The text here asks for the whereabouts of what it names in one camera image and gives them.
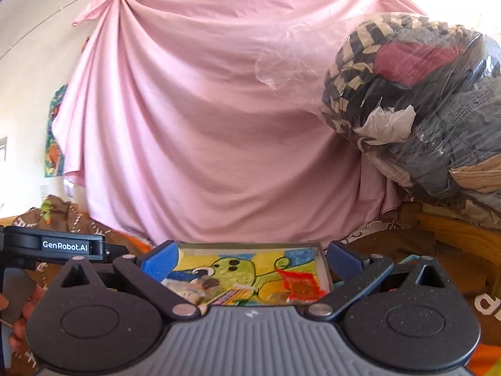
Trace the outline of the person left hand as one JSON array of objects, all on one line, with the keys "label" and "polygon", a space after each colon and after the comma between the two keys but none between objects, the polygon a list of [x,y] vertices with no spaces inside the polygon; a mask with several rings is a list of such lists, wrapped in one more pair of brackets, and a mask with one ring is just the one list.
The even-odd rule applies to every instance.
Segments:
[{"label": "person left hand", "polygon": [[43,296],[45,296],[45,290],[40,285],[37,285],[27,302],[23,305],[20,317],[12,323],[1,321],[1,325],[6,325],[11,330],[8,336],[8,345],[16,354],[24,354],[28,349],[26,341],[27,321],[33,315]]}]

